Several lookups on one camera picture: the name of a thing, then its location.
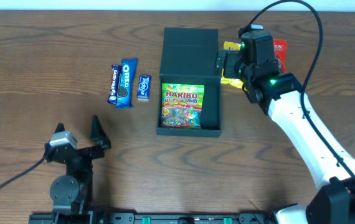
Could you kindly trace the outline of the Haribo gummy candy bag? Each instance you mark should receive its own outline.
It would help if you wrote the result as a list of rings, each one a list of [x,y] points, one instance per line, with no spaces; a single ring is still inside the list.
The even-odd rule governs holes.
[[[163,83],[161,127],[201,129],[204,85]]]

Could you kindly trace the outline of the red snack bag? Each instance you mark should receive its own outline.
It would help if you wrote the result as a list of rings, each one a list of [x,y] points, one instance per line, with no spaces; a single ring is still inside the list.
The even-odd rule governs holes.
[[[275,58],[278,60],[278,67],[280,72],[287,72],[285,66],[286,51],[288,44],[286,40],[274,40],[273,41]]]

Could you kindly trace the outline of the blue Oreo cookie pack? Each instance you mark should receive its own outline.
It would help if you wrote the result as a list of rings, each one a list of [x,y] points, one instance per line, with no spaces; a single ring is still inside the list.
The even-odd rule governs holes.
[[[121,61],[121,75],[118,86],[116,108],[131,108],[132,84],[135,78],[137,58]]]

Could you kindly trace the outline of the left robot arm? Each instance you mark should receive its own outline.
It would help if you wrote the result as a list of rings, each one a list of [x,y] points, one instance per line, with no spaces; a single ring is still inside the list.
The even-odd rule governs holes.
[[[53,211],[63,215],[86,214],[93,198],[93,160],[103,158],[111,148],[98,116],[93,116],[90,140],[93,146],[79,149],[77,140],[59,123],[55,133],[44,146],[47,162],[65,165],[66,173],[50,186]]]

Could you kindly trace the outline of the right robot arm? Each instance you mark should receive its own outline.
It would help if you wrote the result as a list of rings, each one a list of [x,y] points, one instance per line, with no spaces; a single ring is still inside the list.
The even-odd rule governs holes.
[[[282,73],[277,61],[248,63],[235,50],[220,50],[216,67],[227,78],[243,81],[253,104],[288,136],[304,160],[317,194],[308,205],[276,210],[277,223],[355,223],[355,158],[313,109],[304,87],[292,73]]]

